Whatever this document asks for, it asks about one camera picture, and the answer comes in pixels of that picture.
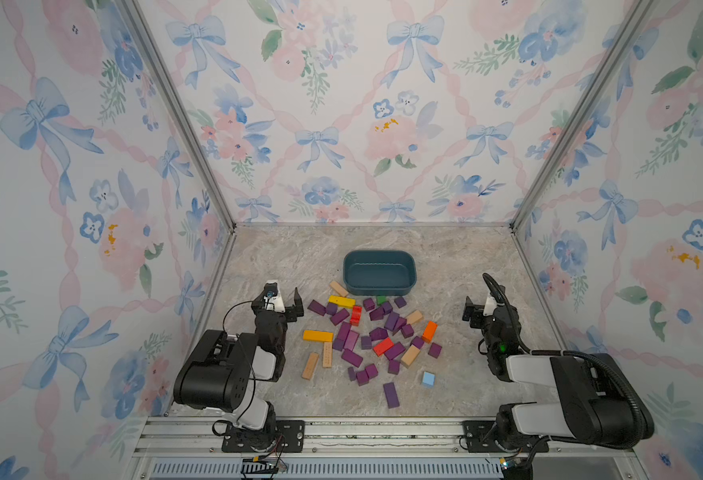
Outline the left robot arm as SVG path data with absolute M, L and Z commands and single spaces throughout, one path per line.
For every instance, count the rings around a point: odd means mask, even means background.
M 302 298 L 295 291 L 293 304 L 286 305 L 278 284 L 271 281 L 245 304 L 254 315 L 254 331 L 205 330 L 175 379 L 173 400 L 217 413 L 211 430 L 224 453 L 300 453 L 305 422 L 279 420 L 273 404 L 256 390 L 281 378 L 288 326 L 304 315 Z

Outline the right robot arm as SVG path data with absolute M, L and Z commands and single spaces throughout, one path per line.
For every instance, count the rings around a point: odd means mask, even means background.
M 655 435 L 655 422 L 631 382 L 609 354 L 523 350 L 517 308 L 467 299 L 463 321 L 481 332 L 477 350 L 495 378 L 549 388 L 549 403 L 499 406 L 493 426 L 473 436 L 505 451 L 533 448 L 539 440 L 626 450 Z

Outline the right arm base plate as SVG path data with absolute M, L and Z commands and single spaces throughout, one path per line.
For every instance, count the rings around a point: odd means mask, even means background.
M 495 420 L 465 420 L 461 428 L 461 445 L 469 453 L 527 454 L 539 440 L 537 436 L 520 434 L 513 427 L 499 427 Z

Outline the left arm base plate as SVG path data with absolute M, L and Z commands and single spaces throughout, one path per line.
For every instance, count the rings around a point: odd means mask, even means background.
M 301 453 L 305 438 L 302 420 L 267 422 L 261 430 L 234 428 L 229 425 L 222 434 L 223 453 L 261 454 Z

